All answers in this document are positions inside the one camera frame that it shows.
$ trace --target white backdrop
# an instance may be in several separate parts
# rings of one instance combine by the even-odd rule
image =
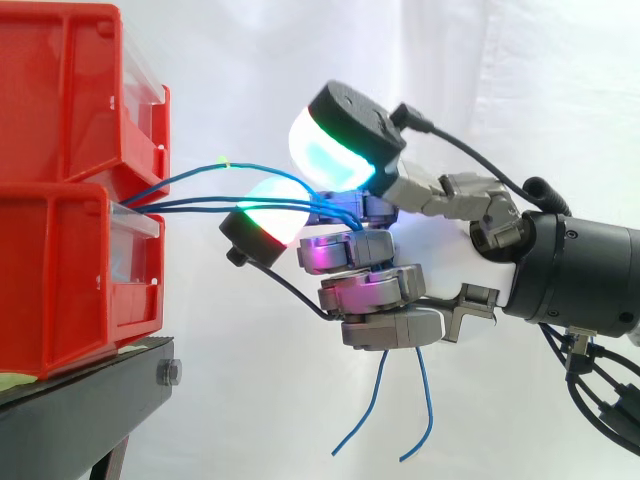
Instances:
[[[632,4],[120,2],[172,90],[173,173],[221,154],[290,169],[290,124],[335,78],[389,108],[414,104],[518,182],[553,178],[576,216],[640,228]],[[477,168],[435,139],[415,138],[407,155],[434,174]],[[244,194],[259,178],[211,173],[172,197]],[[220,220],[168,219],[162,333],[176,337],[183,382],[132,434],[123,479],[638,478],[637,459],[575,409],[538,329],[503,316],[480,338],[424,348],[435,426],[419,455],[398,463],[427,423],[415,353],[399,351],[368,423],[332,458],[369,402],[379,354],[344,347],[337,324],[233,267]],[[293,253],[276,270],[314,296],[318,279]],[[640,361],[626,338],[605,344]]]

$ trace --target red storage bin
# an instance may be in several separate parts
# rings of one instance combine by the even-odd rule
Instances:
[[[112,5],[0,2],[0,182],[166,179],[169,90],[136,52]]]
[[[0,372],[47,378],[162,327],[164,224],[90,184],[0,184]]]

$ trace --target bolt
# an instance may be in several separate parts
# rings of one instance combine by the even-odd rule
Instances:
[[[182,379],[182,362],[178,359],[160,362],[158,380],[161,385],[175,387]]]

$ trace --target black metal stand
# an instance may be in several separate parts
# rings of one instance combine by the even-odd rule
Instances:
[[[75,480],[92,467],[91,480],[119,478],[129,433],[172,391],[173,339],[134,345],[144,348],[0,393],[3,480]]]

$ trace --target bent blue wire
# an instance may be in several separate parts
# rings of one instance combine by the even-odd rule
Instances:
[[[285,203],[293,205],[305,205],[308,207],[315,207],[320,209],[327,209],[344,215],[348,215],[353,219],[354,225],[357,225],[357,230],[362,230],[362,223],[355,213],[345,210],[344,208],[336,207],[330,203],[318,203],[309,202],[308,200],[297,200],[293,198],[269,198],[269,197],[226,197],[226,196],[214,196],[214,197],[191,197],[182,198],[179,200],[170,200],[167,202],[152,203],[150,205],[143,205],[134,208],[136,212],[145,213],[154,208],[173,207],[177,205],[188,205],[191,203],[207,203],[207,202],[260,202],[260,203]]]
[[[347,434],[347,436],[344,437],[344,440],[342,440],[338,444],[338,446],[333,449],[333,452],[331,452],[332,456],[334,457],[336,456],[336,454],[342,449],[342,447],[344,447],[347,444],[347,442],[351,440],[351,437],[353,437],[356,433],[358,433],[358,430],[360,430],[360,427],[362,427],[362,425],[364,425],[364,422],[367,421],[367,418],[369,418],[369,415],[371,414],[371,411],[373,410],[373,407],[376,404],[376,399],[378,398],[378,389],[380,388],[380,379],[382,378],[382,369],[384,368],[384,362],[387,360],[388,354],[389,354],[389,350],[385,350],[384,353],[382,354],[382,358],[380,359],[380,365],[378,366],[378,377],[376,378],[376,384],[373,387],[373,395],[371,396],[371,402],[369,403],[369,408],[367,408],[367,411],[364,412],[364,415],[362,416],[358,424],[354,427],[354,429],[351,430]]]
[[[193,175],[197,175],[198,173],[209,172],[211,170],[221,170],[223,168],[249,168],[252,170],[259,170],[261,172],[273,173],[274,175],[280,175],[281,177],[285,177],[285,178],[288,178],[289,180],[293,180],[294,182],[298,182],[316,200],[318,201],[323,200],[323,198],[320,195],[318,195],[318,193],[309,185],[307,185],[305,182],[303,182],[296,176],[291,175],[290,173],[284,172],[282,170],[278,170],[277,168],[264,167],[262,165],[255,165],[253,163],[217,163],[215,165],[205,165],[204,167],[194,168],[193,170],[189,170],[188,172],[184,172],[174,177],[167,178],[166,180],[162,180],[161,182],[157,183],[153,187],[147,188],[146,190],[138,193],[137,195],[134,195],[133,197],[126,199],[124,202],[122,202],[122,205],[127,206],[133,202],[137,202],[138,200],[146,197],[147,195],[150,195],[153,192],[160,190],[162,187],[164,187],[165,185],[169,185],[170,183],[177,182],[184,178],[192,177]]]
[[[351,227],[352,229],[355,227],[350,225],[350,219],[344,217],[343,215],[327,212],[325,210],[320,210],[311,207],[303,207],[297,205],[250,205],[247,207],[176,207],[176,208],[156,208],[146,210],[144,213],[231,213],[231,212],[241,212],[243,210],[293,210],[297,212],[307,212],[307,213],[315,213],[316,215],[325,215],[327,217],[337,218],[341,220],[345,225]]]
[[[427,438],[429,438],[429,435],[431,434],[431,430],[433,429],[433,407],[431,405],[431,394],[429,393],[429,380],[427,380],[427,370],[424,368],[424,360],[422,359],[422,352],[420,351],[420,347],[416,347],[416,353],[418,354],[418,362],[420,362],[420,372],[422,373],[422,384],[424,385],[424,396],[427,399],[427,410],[429,411],[429,425],[427,426],[427,431],[424,432],[424,435],[422,436],[420,441],[416,444],[416,446],[400,457],[400,462],[404,462],[407,458],[409,458],[418,450],[420,450],[420,448],[422,448],[422,445],[424,445],[424,442],[426,442]]]

